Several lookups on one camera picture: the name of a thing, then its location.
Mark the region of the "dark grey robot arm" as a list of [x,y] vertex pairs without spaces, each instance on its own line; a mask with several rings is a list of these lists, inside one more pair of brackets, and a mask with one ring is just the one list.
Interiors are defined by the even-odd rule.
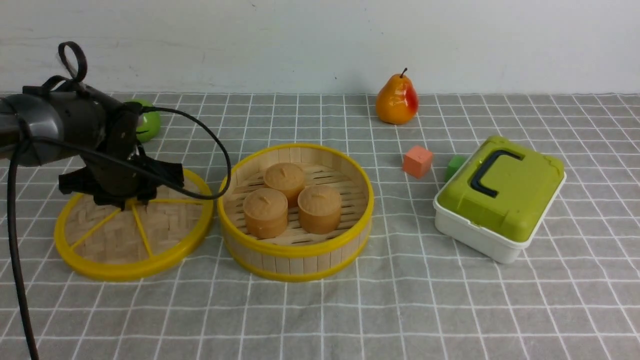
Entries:
[[182,188],[182,165],[150,158],[142,148],[137,138],[142,109],[137,101],[121,102],[93,89],[46,91],[26,86],[22,93],[1,100],[1,146],[34,137],[70,144],[71,148],[63,148],[36,142],[28,146],[18,163],[36,167],[79,156],[85,166],[58,177],[62,194],[92,196],[99,206],[124,208],[128,199],[147,204],[156,198],[160,182],[87,153],[91,150],[114,157]]

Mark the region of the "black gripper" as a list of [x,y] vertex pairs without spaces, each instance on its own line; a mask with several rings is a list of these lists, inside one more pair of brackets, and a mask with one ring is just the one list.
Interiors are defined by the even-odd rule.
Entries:
[[[114,157],[152,173],[176,185],[185,186],[183,167],[176,162],[149,157],[137,135],[141,107],[121,107],[107,118],[105,139],[96,152]],[[159,181],[103,158],[82,155],[85,166],[58,177],[58,189],[64,195],[80,193],[92,196],[98,206],[123,210],[130,199],[148,205],[158,195]]]

